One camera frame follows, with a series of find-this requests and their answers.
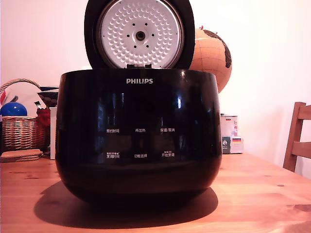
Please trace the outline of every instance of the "wooden table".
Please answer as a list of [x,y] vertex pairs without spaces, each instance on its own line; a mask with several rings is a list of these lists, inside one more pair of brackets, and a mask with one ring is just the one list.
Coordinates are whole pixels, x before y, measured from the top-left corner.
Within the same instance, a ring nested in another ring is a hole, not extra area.
[[180,209],[91,209],[55,162],[1,164],[1,233],[311,233],[311,180],[248,154],[224,155],[212,187]]

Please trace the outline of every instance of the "globe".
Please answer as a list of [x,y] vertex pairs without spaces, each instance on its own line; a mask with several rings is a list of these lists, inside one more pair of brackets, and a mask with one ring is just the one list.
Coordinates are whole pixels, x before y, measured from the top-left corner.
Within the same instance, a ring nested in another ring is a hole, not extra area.
[[217,34],[195,29],[195,49],[189,69],[213,73],[220,93],[227,85],[232,70],[228,46]]

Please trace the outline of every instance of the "glossy black surface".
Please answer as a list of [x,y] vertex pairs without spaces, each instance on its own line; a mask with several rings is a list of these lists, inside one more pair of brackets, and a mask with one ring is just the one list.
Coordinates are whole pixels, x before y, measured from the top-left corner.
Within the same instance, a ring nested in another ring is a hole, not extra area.
[[221,162],[215,76],[179,69],[64,74],[56,131],[57,169],[81,199],[189,199],[211,185]]

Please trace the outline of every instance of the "blue ball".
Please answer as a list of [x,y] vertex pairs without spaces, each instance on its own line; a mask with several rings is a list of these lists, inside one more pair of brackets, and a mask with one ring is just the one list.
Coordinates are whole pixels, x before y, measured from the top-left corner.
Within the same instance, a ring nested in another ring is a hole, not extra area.
[[27,109],[24,105],[17,102],[10,102],[3,105],[0,110],[3,117],[6,116],[27,116]]

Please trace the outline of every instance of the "wooden chair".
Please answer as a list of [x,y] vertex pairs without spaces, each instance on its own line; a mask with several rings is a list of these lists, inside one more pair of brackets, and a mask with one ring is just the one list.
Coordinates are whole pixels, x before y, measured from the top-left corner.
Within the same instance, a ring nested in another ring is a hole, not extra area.
[[283,168],[295,172],[297,156],[311,159],[311,142],[300,142],[303,120],[311,120],[311,105],[296,102]]

